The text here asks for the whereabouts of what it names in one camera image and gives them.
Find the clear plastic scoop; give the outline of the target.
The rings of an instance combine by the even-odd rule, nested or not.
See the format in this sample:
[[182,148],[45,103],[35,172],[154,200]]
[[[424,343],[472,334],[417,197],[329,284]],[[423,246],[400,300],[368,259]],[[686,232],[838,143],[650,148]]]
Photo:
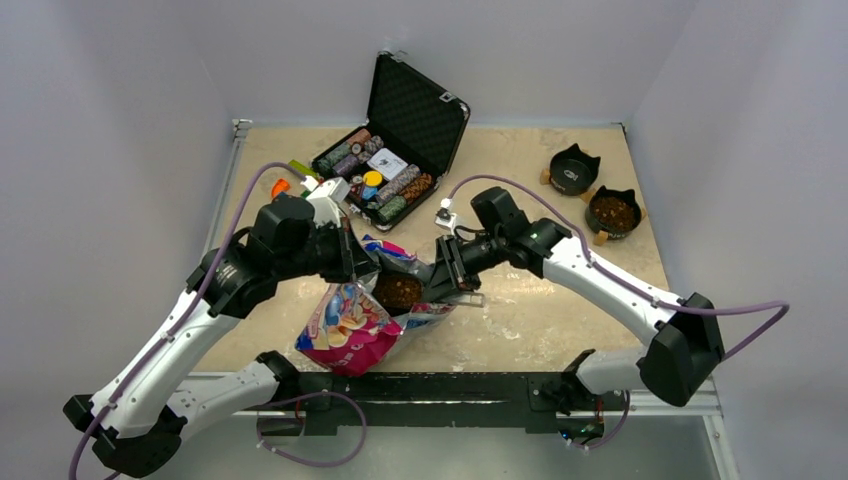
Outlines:
[[483,308],[486,306],[486,296],[479,292],[463,292],[446,300],[449,304],[472,308]]

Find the pink blue pet food bag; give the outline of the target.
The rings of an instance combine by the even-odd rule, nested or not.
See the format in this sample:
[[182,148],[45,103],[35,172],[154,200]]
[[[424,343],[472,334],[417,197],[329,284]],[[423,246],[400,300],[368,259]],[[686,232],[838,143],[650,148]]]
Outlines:
[[294,342],[295,350],[334,374],[358,377],[439,326],[455,309],[423,300],[432,266],[402,247],[363,237],[380,269],[332,284]]

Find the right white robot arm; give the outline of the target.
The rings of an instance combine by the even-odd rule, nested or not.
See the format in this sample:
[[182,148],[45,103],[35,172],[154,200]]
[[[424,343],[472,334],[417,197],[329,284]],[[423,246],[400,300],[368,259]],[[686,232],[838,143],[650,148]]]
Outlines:
[[682,298],[658,289],[593,253],[577,230],[550,218],[528,220],[512,196],[492,187],[472,208],[482,228],[473,239],[459,226],[436,241],[433,271],[423,288],[426,303],[475,295],[481,272],[502,263],[563,286],[629,330],[637,348],[582,352],[562,372],[558,395],[569,411],[614,390],[646,389],[683,407],[724,360],[717,311],[706,297]]

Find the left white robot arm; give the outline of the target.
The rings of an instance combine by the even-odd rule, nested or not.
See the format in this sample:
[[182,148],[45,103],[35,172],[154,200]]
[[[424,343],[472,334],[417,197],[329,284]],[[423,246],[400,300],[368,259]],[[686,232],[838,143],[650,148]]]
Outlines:
[[132,361],[97,392],[66,402],[66,418],[82,433],[80,447],[112,476],[143,478],[191,436],[237,411],[289,407],[302,392],[300,374],[275,351],[202,389],[181,391],[180,384],[282,281],[319,276],[343,283],[367,264],[348,219],[326,194],[281,196],[251,226],[232,223]]

